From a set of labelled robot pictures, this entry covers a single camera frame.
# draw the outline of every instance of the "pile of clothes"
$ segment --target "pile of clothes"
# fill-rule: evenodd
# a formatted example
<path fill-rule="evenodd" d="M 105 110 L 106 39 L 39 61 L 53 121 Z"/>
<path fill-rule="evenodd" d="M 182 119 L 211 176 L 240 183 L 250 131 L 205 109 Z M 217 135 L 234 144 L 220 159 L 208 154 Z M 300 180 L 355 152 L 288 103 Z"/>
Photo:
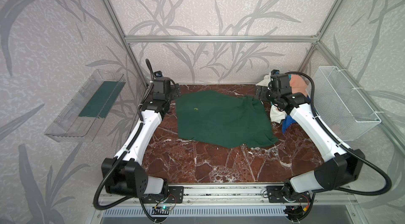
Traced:
<path fill-rule="evenodd" d="M 306 92 L 306 88 L 308 85 L 305 83 L 304 79 L 299 75 L 288 75 L 290 78 L 290 86 L 292 93 L 301 92 L 305 96 L 308 95 Z M 270 82 L 270 75 L 265 75 L 262 81 L 258 82 L 256 85 L 260 86 L 268 86 Z M 290 115 L 287 115 L 285 111 L 279 111 L 276 106 L 272 105 L 270 109 L 270 120 L 272 122 L 281 123 L 283 121 L 283 126 L 281 128 L 282 132 L 284 133 L 286 129 L 296 121 L 291 118 Z"/>

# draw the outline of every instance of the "black bracket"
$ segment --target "black bracket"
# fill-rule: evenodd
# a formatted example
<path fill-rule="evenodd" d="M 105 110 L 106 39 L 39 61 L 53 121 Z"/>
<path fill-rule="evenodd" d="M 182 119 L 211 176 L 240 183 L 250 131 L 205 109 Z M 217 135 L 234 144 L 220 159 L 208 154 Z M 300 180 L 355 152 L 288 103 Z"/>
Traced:
<path fill-rule="evenodd" d="M 184 187 L 183 186 L 169 186 L 169 193 L 168 195 L 172 194 L 174 197 L 170 196 L 167 198 L 165 203 L 177 203 L 180 204 L 183 202 L 183 196 L 184 196 Z M 151 204 L 156 204 L 156 200 L 153 194 L 149 194 L 147 197 L 143 198 L 143 202 L 145 204 L 151 203 Z"/>
<path fill-rule="evenodd" d="M 287 196 L 284 190 L 285 186 L 266 186 L 266 192 L 269 203 L 302 203 L 306 204 L 309 199 L 309 192 L 303 192 L 294 196 Z"/>
<path fill-rule="evenodd" d="M 267 86 L 256 86 L 256 94 L 254 96 L 255 99 L 258 99 L 260 101 L 266 101 L 270 102 L 270 100 L 267 99 L 267 94 L 266 92 L 268 91 Z"/>

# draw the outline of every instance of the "leaf pattern wallpaper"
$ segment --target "leaf pattern wallpaper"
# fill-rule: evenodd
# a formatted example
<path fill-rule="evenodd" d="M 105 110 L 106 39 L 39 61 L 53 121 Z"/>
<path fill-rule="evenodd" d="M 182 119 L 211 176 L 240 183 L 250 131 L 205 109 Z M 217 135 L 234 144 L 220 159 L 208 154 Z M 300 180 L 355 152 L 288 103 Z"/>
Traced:
<path fill-rule="evenodd" d="M 126 35 L 314 35 L 333 0 L 110 0 Z M 179 83 L 257 83 L 296 70 L 310 44 L 132 43 Z"/>
<path fill-rule="evenodd" d="M 405 0 L 346 0 L 323 43 L 405 133 Z M 405 218 L 405 159 L 378 127 L 351 142 L 383 167 L 394 184 L 384 195 L 356 196 L 369 223 L 402 223 Z M 374 190 L 382 181 L 366 168 L 351 184 Z"/>
<path fill-rule="evenodd" d="M 0 223 L 84 223 L 144 88 L 101 0 L 0 0 Z M 91 143 L 44 135 L 95 69 L 127 80 Z"/>

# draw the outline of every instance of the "wire mesh basket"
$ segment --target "wire mesh basket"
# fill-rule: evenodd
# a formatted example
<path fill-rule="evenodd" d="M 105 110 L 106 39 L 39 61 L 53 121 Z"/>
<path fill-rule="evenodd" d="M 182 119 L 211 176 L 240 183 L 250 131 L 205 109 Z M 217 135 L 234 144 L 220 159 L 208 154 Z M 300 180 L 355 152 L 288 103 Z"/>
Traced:
<path fill-rule="evenodd" d="M 322 120 L 342 140 L 355 140 L 381 122 L 338 67 L 319 67 L 313 81 L 315 108 Z"/>

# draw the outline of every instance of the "white cloth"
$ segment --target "white cloth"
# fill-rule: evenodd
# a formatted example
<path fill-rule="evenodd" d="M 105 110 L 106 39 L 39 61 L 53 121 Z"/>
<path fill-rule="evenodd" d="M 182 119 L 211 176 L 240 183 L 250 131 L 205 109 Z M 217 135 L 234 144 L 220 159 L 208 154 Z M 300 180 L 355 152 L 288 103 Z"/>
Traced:
<path fill-rule="evenodd" d="M 270 75 L 265 75 L 262 81 L 258 82 L 256 85 L 268 86 L 270 83 Z"/>
<path fill-rule="evenodd" d="M 285 111 L 279 111 L 277 106 L 272 105 L 270 109 L 270 121 L 281 123 L 281 120 L 285 119 L 287 113 Z"/>

